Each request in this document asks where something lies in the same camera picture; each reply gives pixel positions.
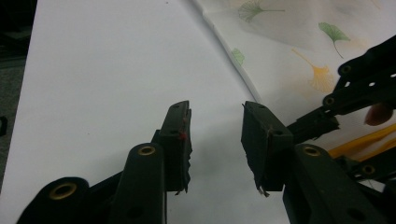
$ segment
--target ginkgo leaf print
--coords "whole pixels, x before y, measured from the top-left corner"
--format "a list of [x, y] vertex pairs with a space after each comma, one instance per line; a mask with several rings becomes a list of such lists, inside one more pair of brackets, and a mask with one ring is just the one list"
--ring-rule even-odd
[[341, 58], [344, 58], [343, 56], [341, 56], [340, 52], [335, 46], [335, 41], [337, 40], [349, 41], [350, 40], [349, 37], [347, 37], [340, 29], [338, 29], [338, 27], [336, 27], [335, 25], [330, 25], [327, 22], [320, 22], [319, 29], [329, 36], [329, 38], [332, 40], [332, 44], [334, 45], [334, 48], [337, 51], [338, 55], [340, 55]]
[[332, 92], [332, 89], [334, 87], [334, 78], [333, 75], [330, 73], [329, 67], [327, 65], [324, 65], [323, 67], [314, 66], [297, 50], [292, 49], [292, 51], [300, 56], [302, 59], [304, 59], [304, 61], [309, 63], [309, 65], [311, 65], [314, 72], [314, 78], [312, 80], [309, 80], [308, 83], [318, 91]]
[[253, 18], [264, 11], [285, 11], [285, 10], [279, 10], [279, 9], [263, 9], [260, 7], [260, 3], [262, 0], [252, 0], [244, 3], [239, 9], [239, 18], [241, 18], [244, 21], [251, 22]]
[[242, 63], [244, 63], [245, 56], [242, 54], [242, 52], [239, 49], [233, 49], [233, 51], [231, 51], [231, 54], [239, 63], [239, 65], [242, 65]]

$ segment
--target white table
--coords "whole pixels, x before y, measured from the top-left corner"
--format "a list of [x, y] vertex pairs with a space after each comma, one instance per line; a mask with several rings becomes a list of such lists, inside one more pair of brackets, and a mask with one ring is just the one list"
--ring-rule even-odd
[[94, 185], [121, 171], [183, 100], [191, 184], [169, 194], [168, 223], [288, 223], [282, 194], [255, 189], [240, 143], [252, 96], [192, 2], [39, 1], [0, 223], [15, 223], [53, 180]]

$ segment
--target fabric with leaf print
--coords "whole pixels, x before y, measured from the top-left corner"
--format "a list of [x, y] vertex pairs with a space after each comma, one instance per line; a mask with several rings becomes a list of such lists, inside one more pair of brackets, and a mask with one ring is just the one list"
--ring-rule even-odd
[[[285, 125], [321, 106], [340, 64], [396, 35], [393, 0], [194, 1], [256, 101]], [[382, 127], [364, 116], [342, 116], [341, 130], [310, 143], [330, 149]]]

